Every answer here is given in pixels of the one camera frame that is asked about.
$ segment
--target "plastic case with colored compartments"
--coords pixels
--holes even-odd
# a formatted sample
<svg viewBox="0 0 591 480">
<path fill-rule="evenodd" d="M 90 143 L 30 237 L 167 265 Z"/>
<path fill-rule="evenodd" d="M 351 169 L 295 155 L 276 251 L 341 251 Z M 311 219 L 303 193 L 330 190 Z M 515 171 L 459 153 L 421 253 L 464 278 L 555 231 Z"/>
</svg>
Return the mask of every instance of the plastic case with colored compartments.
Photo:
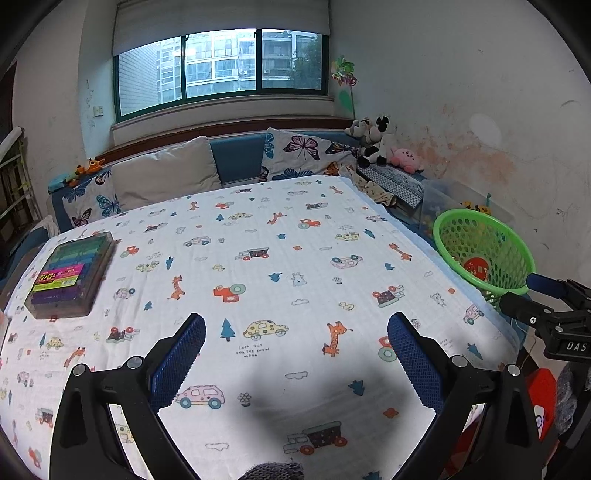
<svg viewBox="0 0 591 480">
<path fill-rule="evenodd" d="M 110 232 L 59 245 L 37 276 L 25 306 L 38 320 L 88 315 L 114 250 Z"/>
</svg>

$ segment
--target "pink butterfly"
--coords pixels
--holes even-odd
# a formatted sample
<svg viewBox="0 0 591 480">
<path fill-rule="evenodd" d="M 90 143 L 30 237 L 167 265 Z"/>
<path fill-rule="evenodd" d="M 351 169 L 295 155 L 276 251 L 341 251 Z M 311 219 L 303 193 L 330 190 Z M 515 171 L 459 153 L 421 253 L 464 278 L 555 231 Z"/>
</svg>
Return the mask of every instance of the pink butterfly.
<svg viewBox="0 0 591 480">
<path fill-rule="evenodd" d="M 90 213 L 92 212 L 92 208 L 88 208 L 84 211 L 80 218 L 72 217 L 72 222 L 74 225 L 88 225 L 88 219 L 90 218 Z"/>
<path fill-rule="evenodd" d="M 306 138 L 302 137 L 301 135 L 293 135 L 291 137 L 291 142 L 287 144 L 287 146 L 283 149 L 284 152 L 295 152 L 298 150 L 302 150 L 304 152 L 308 152 L 312 158 L 316 161 L 320 161 L 320 157 L 318 156 L 318 142 L 313 138 Z"/>
</svg>

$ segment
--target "sofa backrest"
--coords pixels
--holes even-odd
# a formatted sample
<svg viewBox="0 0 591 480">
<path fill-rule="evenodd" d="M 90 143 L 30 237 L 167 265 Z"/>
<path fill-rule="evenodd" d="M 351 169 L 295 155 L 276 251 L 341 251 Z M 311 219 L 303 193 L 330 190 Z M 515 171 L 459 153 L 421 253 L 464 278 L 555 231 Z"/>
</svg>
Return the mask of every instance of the sofa backrest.
<svg viewBox="0 0 591 480">
<path fill-rule="evenodd" d="M 359 146 L 359 141 L 357 139 L 352 138 L 339 130 L 298 132 L 351 145 L 353 147 Z M 265 146 L 265 132 L 210 138 L 209 142 L 212 148 L 213 158 L 216 162 L 217 173 L 223 187 L 239 183 L 252 183 L 257 180 L 261 172 L 262 155 Z M 171 185 L 170 189 L 171 198 L 178 196 L 174 194 L 174 185 Z M 65 187 L 52 193 L 50 196 L 51 206 L 55 213 L 54 217 L 62 232 L 74 228 L 72 220 L 69 218 L 63 206 L 63 198 L 71 194 L 71 192 L 71 187 Z"/>
</svg>

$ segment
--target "window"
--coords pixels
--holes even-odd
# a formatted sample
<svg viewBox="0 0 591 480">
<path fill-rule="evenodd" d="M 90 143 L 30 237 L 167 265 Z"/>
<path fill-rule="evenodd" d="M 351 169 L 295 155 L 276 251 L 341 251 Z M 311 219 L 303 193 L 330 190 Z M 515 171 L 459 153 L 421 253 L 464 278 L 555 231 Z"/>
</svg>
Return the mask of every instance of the window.
<svg viewBox="0 0 591 480">
<path fill-rule="evenodd" d="M 252 28 L 134 48 L 113 63 L 118 121 L 219 96 L 326 94 L 327 56 L 328 37 L 320 34 Z"/>
</svg>

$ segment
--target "brick wall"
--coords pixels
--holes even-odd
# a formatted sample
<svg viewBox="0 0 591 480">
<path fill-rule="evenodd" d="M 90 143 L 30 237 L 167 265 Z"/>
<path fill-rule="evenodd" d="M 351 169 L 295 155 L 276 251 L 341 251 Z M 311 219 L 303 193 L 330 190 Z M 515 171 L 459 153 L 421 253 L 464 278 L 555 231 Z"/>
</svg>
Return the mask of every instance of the brick wall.
<svg viewBox="0 0 591 480">
<path fill-rule="evenodd" d="M 119 55 L 121 115 L 156 105 L 156 46 L 146 45 Z"/>
</svg>

